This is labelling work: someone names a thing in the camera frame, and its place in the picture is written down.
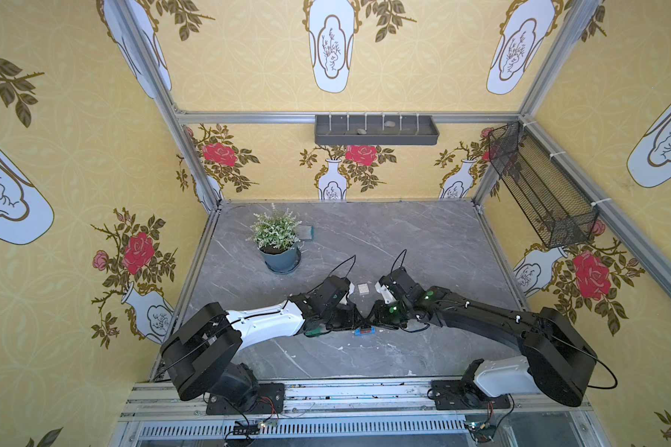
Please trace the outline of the long green lego brick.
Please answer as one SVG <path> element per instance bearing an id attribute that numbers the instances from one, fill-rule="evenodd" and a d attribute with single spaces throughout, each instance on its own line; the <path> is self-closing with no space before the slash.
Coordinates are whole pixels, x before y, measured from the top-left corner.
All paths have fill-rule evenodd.
<path id="1" fill-rule="evenodd" d="M 322 331 L 320 328 L 314 329 L 312 331 L 305 332 L 304 335 L 307 338 L 313 338 L 313 337 L 318 337 L 322 334 Z"/>

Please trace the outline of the long blue lego brick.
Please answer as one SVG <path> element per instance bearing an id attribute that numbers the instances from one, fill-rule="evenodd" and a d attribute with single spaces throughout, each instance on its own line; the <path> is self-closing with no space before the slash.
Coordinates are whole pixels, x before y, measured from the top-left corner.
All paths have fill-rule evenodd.
<path id="1" fill-rule="evenodd" d="M 355 336 L 365 336 L 365 335 L 373 335 L 376 332 L 376 329 L 373 327 L 369 328 L 359 328 L 354 331 Z"/>

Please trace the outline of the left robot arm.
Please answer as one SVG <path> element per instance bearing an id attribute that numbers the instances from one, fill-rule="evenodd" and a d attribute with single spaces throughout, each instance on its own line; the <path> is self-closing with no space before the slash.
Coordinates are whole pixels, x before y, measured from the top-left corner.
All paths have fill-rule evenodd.
<path id="1" fill-rule="evenodd" d="M 261 390 L 253 371 L 233 362 L 237 353 L 318 329 L 350 331 L 358 321 L 357 307 L 350 301 L 354 290 L 347 278 L 331 275 L 312 290 L 271 307 L 237 311 L 218 303 L 205 305 L 161 345 L 162 371 L 183 402 L 207 394 L 246 413 L 257 406 Z"/>

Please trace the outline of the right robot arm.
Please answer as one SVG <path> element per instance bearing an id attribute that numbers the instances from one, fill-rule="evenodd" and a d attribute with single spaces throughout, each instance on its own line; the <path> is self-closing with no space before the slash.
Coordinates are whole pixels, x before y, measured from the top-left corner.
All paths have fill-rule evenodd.
<path id="1" fill-rule="evenodd" d="M 423 289 L 402 267 L 383 276 L 376 290 L 382 297 L 378 319 L 402 330 L 416 320 L 475 333 L 517 350 L 510 359 L 471 362 L 456 389 L 465 406 L 516 394 L 542 394 L 568 407 L 583 403 L 598 356 L 555 309 L 510 310 L 439 286 Z"/>

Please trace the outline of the grey teal sponge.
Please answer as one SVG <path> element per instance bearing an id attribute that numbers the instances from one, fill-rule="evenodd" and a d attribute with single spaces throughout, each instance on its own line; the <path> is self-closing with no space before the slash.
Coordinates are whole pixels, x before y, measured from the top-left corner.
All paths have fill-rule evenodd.
<path id="1" fill-rule="evenodd" d="M 313 240 L 314 228 L 311 225 L 299 225 L 296 228 L 296 236 L 303 241 Z"/>

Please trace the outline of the potted plant grey pot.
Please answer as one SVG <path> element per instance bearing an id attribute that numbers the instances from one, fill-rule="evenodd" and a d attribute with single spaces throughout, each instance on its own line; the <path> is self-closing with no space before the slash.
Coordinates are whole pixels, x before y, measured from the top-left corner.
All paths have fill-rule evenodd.
<path id="1" fill-rule="evenodd" d="M 301 221 L 290 210 L 280 210 L 274 204 L 269 210 L 253 216 L 251 240 L 267 268 L 277 274 L 293 272 L 300 263 L 298 227 Z"/>

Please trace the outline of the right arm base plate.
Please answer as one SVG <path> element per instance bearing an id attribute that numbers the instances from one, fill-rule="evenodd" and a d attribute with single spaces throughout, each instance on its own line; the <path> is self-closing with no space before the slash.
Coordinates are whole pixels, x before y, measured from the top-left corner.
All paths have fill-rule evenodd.
<path id="1" fill-rule="evenodd" d="M 434 380 L 426 394 L 438 411 L 445 410 L 509 410 L 509 398 L 492 398 L 473 383 L 464 380 Z"/>

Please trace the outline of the aluminium rail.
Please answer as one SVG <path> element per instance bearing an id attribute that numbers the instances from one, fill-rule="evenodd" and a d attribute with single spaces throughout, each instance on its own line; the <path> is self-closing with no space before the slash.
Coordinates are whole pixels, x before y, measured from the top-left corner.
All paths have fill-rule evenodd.
<path id="1" fill-rule="evenodd" d="M 466 435 L 488 423 L 505 441 L 515 415 L 562 415 L 586 424 L 591 406 L 570 409 L 542 395 L 514 395 L 509 410 L 438 411 L 426 394 L 434 380 L 457 376 L 275 379 L 284 383 L 280 415 L 207 415 L 209 395 L 183 402 L 165 383 L 137 384 L 128 396 L 110 443 L 137 446 L 143 441 L 248 441 L 383 435 Z"/>

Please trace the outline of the grey wall tray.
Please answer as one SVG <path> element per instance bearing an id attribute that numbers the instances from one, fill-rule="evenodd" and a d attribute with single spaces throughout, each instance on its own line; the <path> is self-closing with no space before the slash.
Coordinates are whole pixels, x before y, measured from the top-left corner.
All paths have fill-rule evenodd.
<path id="1" fill-rule="evenodd" d="M 317 145 L 436 145 L 440 137 L 431 115 L 327 114 L 317 115 Z"/>

